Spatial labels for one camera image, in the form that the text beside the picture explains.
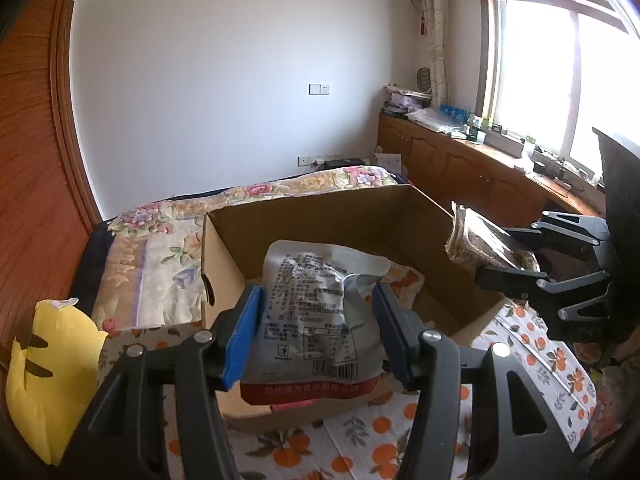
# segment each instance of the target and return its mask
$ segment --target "curtain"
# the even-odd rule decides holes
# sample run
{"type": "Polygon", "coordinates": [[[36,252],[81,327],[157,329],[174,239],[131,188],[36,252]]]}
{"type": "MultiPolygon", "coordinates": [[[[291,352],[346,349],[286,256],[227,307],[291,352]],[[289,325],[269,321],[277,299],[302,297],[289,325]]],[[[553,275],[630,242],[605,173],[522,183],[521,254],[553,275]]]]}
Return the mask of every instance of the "curtain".
{"type": "Polygon", "coordinates": [[[444,36],[449,20],[449,0],[422,0],[422,12],[427,29],[431,66],[431,106],[437,108],[449,99],[444,67],[444,36]]]}

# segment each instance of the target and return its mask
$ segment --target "small fan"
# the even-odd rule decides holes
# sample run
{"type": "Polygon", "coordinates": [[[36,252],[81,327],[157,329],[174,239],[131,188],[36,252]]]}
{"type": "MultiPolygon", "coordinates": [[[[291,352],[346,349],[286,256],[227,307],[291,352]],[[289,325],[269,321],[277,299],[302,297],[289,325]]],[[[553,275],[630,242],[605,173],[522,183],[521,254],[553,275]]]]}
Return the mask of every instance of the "small fan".
{"type": "Polygon", "coordinates": [[[423,66],[415,77],[415,82],[418,85],[418,90],[420,92],[425,92],[427,94],[431,93],[431,70],[427,67],[423,66]]]}

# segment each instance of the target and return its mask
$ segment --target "wooden door frame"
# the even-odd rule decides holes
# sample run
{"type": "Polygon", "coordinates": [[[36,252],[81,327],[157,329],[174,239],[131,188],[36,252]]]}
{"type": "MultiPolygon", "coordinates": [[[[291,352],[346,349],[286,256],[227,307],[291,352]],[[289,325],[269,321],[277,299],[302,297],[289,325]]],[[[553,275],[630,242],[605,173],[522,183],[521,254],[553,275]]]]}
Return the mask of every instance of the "wooden door frame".
{"type": "Polygon", "coordinates": [[[102,221],[89,184],[76,134],[69,71],[73,0],[57,0],[51,30],[49,74],[53,120],[66,180],[87,231],[102,221]]]}

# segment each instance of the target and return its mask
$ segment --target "blue gripper pad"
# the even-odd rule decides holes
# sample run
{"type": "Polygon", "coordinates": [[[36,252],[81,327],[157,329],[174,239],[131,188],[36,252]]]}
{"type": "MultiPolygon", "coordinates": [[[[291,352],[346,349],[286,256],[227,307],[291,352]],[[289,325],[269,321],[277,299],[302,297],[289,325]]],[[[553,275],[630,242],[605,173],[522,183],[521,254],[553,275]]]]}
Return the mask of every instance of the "blue gripper pad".
{"type": "Polygon", "coordinates": [[[244,366],[254,342],[260,323],[262,288],[250,283],[242,292],[238,303],[231,310],[221,312],[216,318],[212,332],[216,335],[216,389],[228,392],[242,377],[244,366]]]}
{"type": "Polygon", "coordinates": [[[380,327],[380,339],[391,364],[394,377],[405,388],[415,377],[420,341],[424,325],[415,312],[403,310],[388,283],[378,283],[373,289],[371,309],[380,327]]]}

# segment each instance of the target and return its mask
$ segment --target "yellow pillow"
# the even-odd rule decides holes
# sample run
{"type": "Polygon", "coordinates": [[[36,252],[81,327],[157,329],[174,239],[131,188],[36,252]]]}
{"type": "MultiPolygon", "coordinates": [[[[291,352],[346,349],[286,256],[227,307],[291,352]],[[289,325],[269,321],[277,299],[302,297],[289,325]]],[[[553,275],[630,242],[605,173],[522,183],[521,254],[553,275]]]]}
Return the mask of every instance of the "yellow pillow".
{"type": "Polygon", "coordinates": [[[23,350],[14,340],[6,380],[6,403],[15,427],[47,464],[60,464],[95,395],[98,357],[107,335],[71,306],[76,301],[45,300],[36,305],[32,334],[44,339],[47,347],[23,350]],[[27,360],[53,375],[25,371],[33,368],[27,360]]]}

